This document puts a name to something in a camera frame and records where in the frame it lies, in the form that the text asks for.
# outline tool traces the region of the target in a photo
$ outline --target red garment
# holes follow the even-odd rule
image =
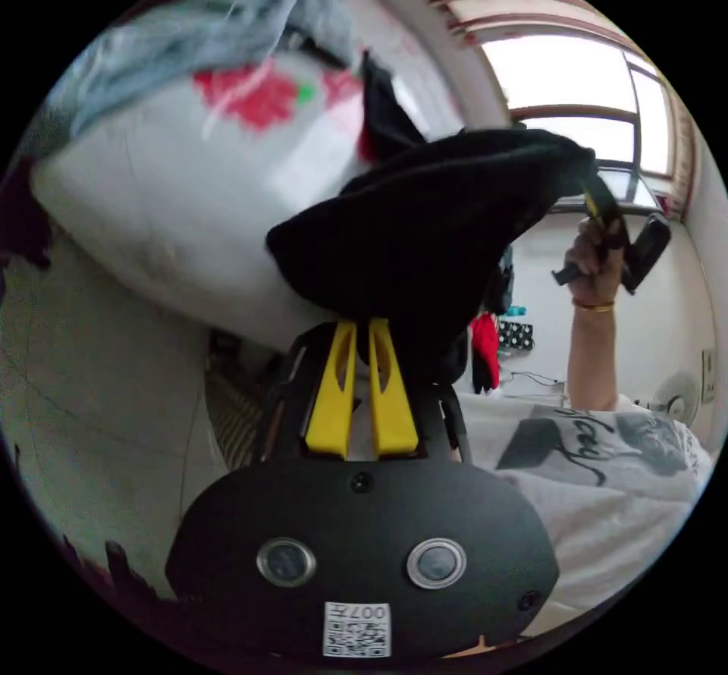
[[[484,313],[470,323],[472,331],[472,348],[477,352],[483,361],[488,365],[491,373],[492,389],[495,389],[501,381],[500,369],[498,367],[498,332],[490,314]]]

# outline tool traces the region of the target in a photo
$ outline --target camera lens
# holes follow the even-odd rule
[[[292,538],[272,538],[258,552],[258,571],[275,586],[305,584],[315,572],[311,550]]]
[[[448,538],[430,538],[418,544],[407,558],[407,574],[422,589],[444,589],[465,572],[463,547]]]

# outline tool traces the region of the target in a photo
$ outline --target person's hand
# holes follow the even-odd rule
[[[618,234],[615,222],[609,234]],[[566,251],[564,261],[576,263],[584,275],[569,283],[574,300],[583,306],[606,306],[614,301],[622,281],[624,248],[609,249],[603,262],[597,248],[604,242],[604,231],[598,223],[587,218],[579,223],[579,234]]]

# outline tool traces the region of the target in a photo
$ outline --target striped fabric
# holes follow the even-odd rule
[[[210,423],[229,470],[250,465],[256,427],[262,416],[262,394],[242,367],[213,364],[205,374]]]

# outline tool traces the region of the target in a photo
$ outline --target screw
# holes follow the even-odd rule
[[[358,472],[351,479],[351,489],[355,493],[368,493],[373,485],[374,479],[367,472]]]
[[[528,612],[541,601],[541,593],[535,590],[526,592],[521,599],[518,600],[518,608],[522,612]]]

